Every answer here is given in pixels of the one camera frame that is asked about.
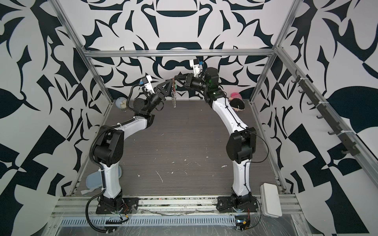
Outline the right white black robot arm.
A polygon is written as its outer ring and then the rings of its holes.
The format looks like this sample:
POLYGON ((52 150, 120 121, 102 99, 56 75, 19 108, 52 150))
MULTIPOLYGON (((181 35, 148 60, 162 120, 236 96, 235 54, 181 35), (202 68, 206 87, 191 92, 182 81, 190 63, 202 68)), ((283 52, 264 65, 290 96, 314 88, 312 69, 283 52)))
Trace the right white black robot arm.
POLYGON ((226 92, 219 85, 219 72, 209 67, 201 75, 193 73, 176 75, 175 81, 183 87, 201 93, 204 100, 221 118, 229 140, 226 152, 233 164, 233 185, 231 200, 234 207, 250 202, 250 165, 256 151, 256 130, 248 127, 231 107, 226 92))

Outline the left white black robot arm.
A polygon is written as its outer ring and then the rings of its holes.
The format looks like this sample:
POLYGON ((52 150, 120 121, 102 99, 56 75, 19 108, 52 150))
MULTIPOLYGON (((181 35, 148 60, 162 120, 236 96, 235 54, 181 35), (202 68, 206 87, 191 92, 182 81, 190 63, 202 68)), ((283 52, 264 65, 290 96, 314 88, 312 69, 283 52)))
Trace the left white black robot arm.
POLYGON ((133 134, 149 128, 154 121, 152 111, 163 104, 175 89, 175 80, 169 79, 152 88, 144 77, 133 85, 124 106, 134 112, 132 119, 113 126, 100 128, 90 147, 89 158, 99 167, 102 188, 101 204, 119 207, 122 204, 122 189, 119 184, 118 167, 123 156, 124 140, 133 134))

